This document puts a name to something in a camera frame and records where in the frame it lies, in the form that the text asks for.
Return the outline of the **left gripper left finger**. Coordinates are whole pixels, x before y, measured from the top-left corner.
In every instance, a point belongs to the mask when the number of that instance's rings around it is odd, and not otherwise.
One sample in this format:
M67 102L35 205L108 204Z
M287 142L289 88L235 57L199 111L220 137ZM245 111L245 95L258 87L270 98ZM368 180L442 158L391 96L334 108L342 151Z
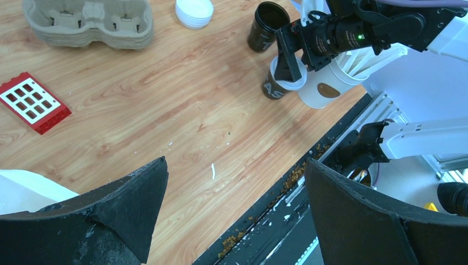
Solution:
M146 263L168 177L159 157L74 198L2 215L1 263Z

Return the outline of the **dark brown plastic cup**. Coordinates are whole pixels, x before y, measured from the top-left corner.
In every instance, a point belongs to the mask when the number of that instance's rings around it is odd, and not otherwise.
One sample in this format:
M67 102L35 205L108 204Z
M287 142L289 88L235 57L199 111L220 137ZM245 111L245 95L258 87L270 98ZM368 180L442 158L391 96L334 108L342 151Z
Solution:
M271 70L268 71L263 83L261 85L261 89L263 94L273 100L280 99L284 97L286 94L291 93L293 90L288 86L288 82L285 81L277 81Z

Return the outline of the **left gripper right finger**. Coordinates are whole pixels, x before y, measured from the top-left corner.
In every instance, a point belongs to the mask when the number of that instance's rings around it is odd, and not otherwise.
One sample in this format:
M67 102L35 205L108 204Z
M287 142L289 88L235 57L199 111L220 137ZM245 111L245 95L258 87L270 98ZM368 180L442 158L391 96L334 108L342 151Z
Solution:
M426 210L307 160L305 183L325 264L466 264L467 218Z

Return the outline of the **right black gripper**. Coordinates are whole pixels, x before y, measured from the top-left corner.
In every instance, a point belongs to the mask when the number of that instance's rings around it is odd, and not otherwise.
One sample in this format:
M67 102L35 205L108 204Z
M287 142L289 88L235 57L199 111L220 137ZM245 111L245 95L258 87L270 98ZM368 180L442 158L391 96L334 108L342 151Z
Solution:
M311 22L305 31L305 44L310 52L309 69L319 71L333 58L347 51L366 47L366 25L356 16L337 18L320 11L311 11ZM298 45L297 25L292 22L275 31L278 61L274 77L277 81L296 82L301 77L295 52Z

